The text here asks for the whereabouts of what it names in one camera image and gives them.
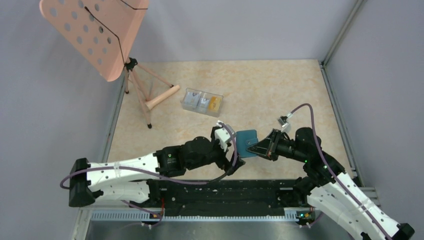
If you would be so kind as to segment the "blue leather card holder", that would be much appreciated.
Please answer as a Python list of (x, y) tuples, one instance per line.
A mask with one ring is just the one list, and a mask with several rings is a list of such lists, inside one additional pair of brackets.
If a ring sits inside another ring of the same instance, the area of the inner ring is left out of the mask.
[(248, 148), (259, 142), (257, 131), (254, 129), (241, 130), (235, 136), (237, 153), (241, 159), (256, 157), (257, 154), (248, 151)]

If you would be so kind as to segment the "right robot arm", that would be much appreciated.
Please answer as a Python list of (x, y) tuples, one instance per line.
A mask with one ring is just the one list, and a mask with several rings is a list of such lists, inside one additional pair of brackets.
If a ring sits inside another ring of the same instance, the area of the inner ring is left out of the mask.
[(310, 127), (299, 128), (294, 139), (273, 129), (247, 151), (271, 161), (285, 157), (302, 162), (306, 177), (293, 188), (294, 202), (319, 209), (355, 240), (409, 240), (415, 234), (410, 224), (384, 213), (344, 167), (322, 151), (321, 140)]

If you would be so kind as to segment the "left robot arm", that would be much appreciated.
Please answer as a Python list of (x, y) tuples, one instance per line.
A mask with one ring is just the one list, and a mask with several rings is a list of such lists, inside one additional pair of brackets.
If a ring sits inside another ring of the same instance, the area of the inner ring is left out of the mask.
[(234, 152), (227, 158), (228, 143), (198, 136), (182, 145), (168, 146), (147, 155), (114, 163), (89, 162), (87, 158), (75, 160), (69, 176), (68, 205), (86, 207), (96, 201), (126, 201), (145, 203), (154, 207), (160, 202), (160, 193), (149, 187), (149, 180), (166, 180), (190, 185), (177, 180), (186, 171), (216, 164), (225, 176), (232, 175), (245, 165)]

